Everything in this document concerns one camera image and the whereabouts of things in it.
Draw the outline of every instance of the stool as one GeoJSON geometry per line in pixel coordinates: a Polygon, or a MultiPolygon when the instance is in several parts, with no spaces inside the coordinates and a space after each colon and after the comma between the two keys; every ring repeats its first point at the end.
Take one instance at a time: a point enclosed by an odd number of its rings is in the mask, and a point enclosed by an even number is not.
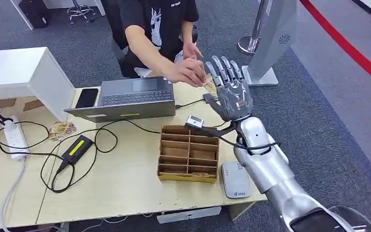
{"type": "Polygon", "coordinates": [[[93,15],[95,15],[96,12],[93,9],[91,9],[89,6],[79,5],[76,0],[72,0],[72,1],[73,1],[74,6],[67,10],[68,15],[70,16],[69,19],[70,19],[71,24],[74,24],[73,17],[77,17],[77,16],[85,17],[86,23],[89,23],[90,21],[86,17],[86,14],[91,11],[93,12],[93,15]]]}

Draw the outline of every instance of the silver robotic arm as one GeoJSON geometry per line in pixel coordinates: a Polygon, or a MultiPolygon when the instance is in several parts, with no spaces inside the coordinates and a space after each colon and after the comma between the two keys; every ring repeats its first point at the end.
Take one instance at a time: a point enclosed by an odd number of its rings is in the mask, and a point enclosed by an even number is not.
{"type": "Polygon", "coordinates": [[[253,100],[240,68],[226,57],[212,56],[216,68],[206,62],[217,87],[218,104],[214,99],[210,106],[230,126],[223,130],[206,128],[203,120],[190,116],[186,126],[208,136],[219,137],[234,146],[237,160],[245,167],[259,191],[265,194],[289,232],[353,232],[349,223],[327,210],[312,198],[295,180],[289,168],[288,158],[278,143],[267,133],[261,120],[251,115],[253,100]],[[237,143],[221,136],[233,130],[237,143]]]}

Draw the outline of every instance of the power strip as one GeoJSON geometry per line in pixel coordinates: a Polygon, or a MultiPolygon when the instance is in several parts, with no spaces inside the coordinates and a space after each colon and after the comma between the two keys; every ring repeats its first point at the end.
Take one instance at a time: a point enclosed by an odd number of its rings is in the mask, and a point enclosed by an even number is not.
{"type": "MultiPolygon", "coordinates": [[[[7,120],[5,121],[5,126],[3,127],[3,132],[5,132],[6,141],[9,146],[14,147],[27,147],[28,144],[26,143],[25,136],[23,134],[22,128],[20,124],[15,124],[16,122],[19,122],[19,120],[12,116],[11,119],[14,121],[7,120]]],[[[17,149],[17,148],[9,148],[10,152],[27,152],[29,153],[29,149],[17,149]]],[[[11,155],[14,160],[20,160],[23,157],[29,157],[29,155],[26,154],[12,154],[11,155]]]]}

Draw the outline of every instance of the cardboard compartment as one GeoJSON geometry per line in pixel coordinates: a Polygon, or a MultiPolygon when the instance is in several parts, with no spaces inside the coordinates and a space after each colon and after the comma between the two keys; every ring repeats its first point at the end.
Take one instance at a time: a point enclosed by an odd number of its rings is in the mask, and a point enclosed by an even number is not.
{"type": "Polygon", "coordinates": [[[216,176],[217,167],[189,165],[187,173],[196,176],[216,176]]]}
{"type": "Polygon", "coordinates": [[[204,144],[190,144],[190,158],[218,160],[218,146],[204,144]]]}
{"type": "Polygon", "coordinates": [[[160,156],[158,163],[160,164],[182,164],[187,165],[187,157],[177,156],[160,156]]]}
{"type": "Polygon", "coordinates": [[[187,173],[187,165],[180,165],[180,164],[159,164],[158,165],[158,172],[163,173],[187,173]]]}
{"type": "Polygon", "coordinates": [[[210,138],[205,136],[191,136],[191,143],[195,144],[212,144],[218,145],[218,138],[210,138]]]}
{"type": "Polygon", "coordinates": [[[187,134],[161,134],[161,140],[190,142],[190,136],[187,134]]]}
{"type": "Polygon", "coordinates": [[[162,134],[186,134],[190,135],[190,130],[184,126],[168,125],[161,129],[162,134]]]}
{"type": "Polygon", "coordinates": [[[215,183],[218,149],[218,138],[199,135],[184,126],[164,126],[160,135],[158,178],[215,183]]]}
{"type": "Polygon", "coordinates": [[[161,141],[160,154],[164,156],[178,156],[188,158],[189,143],[161,141]]]}
{"type": "Polygon", "coordinates": [[[204,160],[204,159],[188,158],[188,165],[217,167],[218,161],[209,160],[209,159],[204,160]]]}

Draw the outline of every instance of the robotic finger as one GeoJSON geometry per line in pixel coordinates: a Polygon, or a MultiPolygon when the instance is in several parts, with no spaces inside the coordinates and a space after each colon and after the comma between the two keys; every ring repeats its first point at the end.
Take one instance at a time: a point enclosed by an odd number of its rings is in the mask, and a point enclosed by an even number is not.
{"type": "Polygon", "coordinates": [[[228,78],[227,72],[225,71],[223,65],[221,64],[220,59],[217,56],[212,56],[214,63],[217,65],[218,70],[220,71],[221,78],[223,79],[223,83],[227,83],[230,81],[228,78]]]}
{"type": "Polygon", "coordinates": [[[235,61],[231,61],[231,65],[234,67],[235,72],[237,73],[237,78],[239,80],[244,79],[243,74],[241,73],[240,67],[238,67],[238,64],[235,61]]]}
{"type": "Polygon", "coordinates": [[[225,66],[227,67],[227,71],[228,71],[228,74],[229,74],[229,77],[232,79],[232,80],[235,80],[236,77],[235,77],[235,74],[234,74],[234,70],[232,69],[228,59],[225,57],[225,56],[222,56],[221,57],[222,61],[224,62],[225,66]]]}
{"type": "Polygon", "coordinates": [[[217,72],[215,71],[215,68],[211,64],[211,62],[209,62],[209,61],[205,62],[205,65],[207,65],[208,69],[210,70],[211,76],[213,77],[214,85],[216,87],[223,86],[224,83],[223,83],[222,79],[217,75],[217,72]]]}

